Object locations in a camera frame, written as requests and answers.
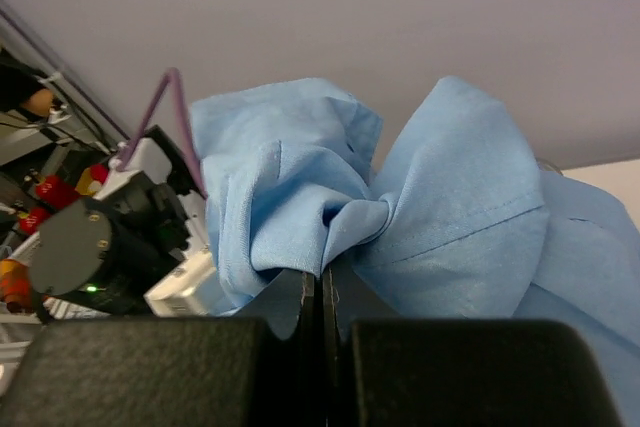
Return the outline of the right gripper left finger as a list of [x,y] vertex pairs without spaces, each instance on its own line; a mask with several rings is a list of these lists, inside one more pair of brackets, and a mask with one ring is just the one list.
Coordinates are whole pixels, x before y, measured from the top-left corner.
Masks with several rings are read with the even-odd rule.
[[228,317],[55,321],[1,401],[5,426],[306,426],[315,280],[285,270]]

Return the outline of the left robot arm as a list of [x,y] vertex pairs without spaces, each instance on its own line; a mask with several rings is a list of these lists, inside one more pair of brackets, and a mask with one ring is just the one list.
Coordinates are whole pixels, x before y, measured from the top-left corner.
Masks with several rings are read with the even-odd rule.
[[137,173],[46,220],[28,268],[35,298],[106,314],[149,315],[145,294],[204,247],[205,202]]

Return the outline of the blue shirt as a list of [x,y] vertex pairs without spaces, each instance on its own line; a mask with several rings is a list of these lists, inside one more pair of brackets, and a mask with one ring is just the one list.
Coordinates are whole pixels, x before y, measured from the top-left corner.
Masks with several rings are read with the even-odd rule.
[[191,124],[214,314],[345,253],[404,315],[570,325],[638,424],[638,230],[616,197],[543,171],[501,102],[440,79],[379,171],[381,118],[323,79],[197,101]]

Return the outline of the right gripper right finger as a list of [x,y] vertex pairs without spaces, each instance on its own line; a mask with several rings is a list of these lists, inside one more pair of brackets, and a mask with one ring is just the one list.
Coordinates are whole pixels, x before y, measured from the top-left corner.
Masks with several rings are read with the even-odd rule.
[[545,320],[406,319],[345,260],[323,273],[332,426],[618,426],[595,359]]

